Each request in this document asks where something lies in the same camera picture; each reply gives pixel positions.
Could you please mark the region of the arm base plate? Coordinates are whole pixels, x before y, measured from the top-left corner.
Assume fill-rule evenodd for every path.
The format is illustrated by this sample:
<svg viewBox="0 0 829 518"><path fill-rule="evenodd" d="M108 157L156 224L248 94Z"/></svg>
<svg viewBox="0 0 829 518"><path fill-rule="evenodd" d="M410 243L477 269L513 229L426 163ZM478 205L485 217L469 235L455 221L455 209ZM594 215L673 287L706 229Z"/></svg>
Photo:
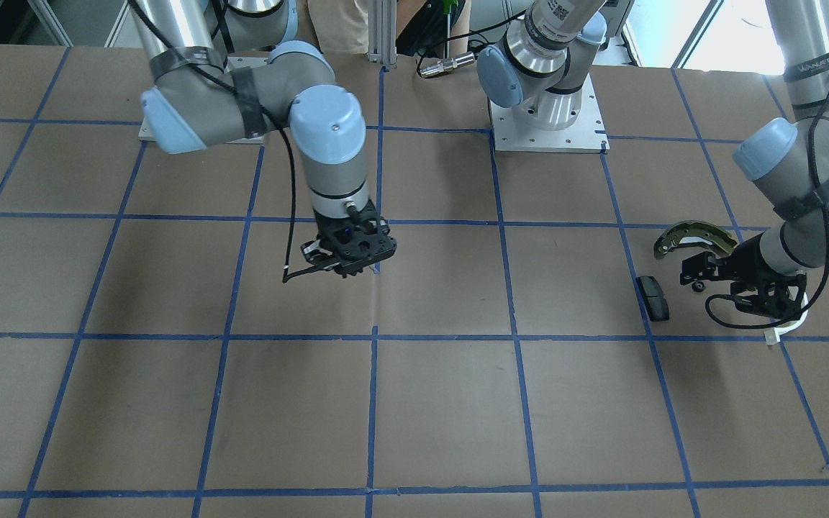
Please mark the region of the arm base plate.
<svg viewBox="0 0 829 518"><path fill-rule="evenodd" d="M543 91L516 107L488 103L499 152L601 153L611 148L590 76L579 91Z"/></svg>
<svg viewBox="0 0 829 518"><path fill-rule="evenodd" d="M159 76L140 96L140 139L181 154L273 131L261 99L262 70L270 61L236 56L221 70L210 63L189 68L170 53L155 57L150 65Z"/></svg>

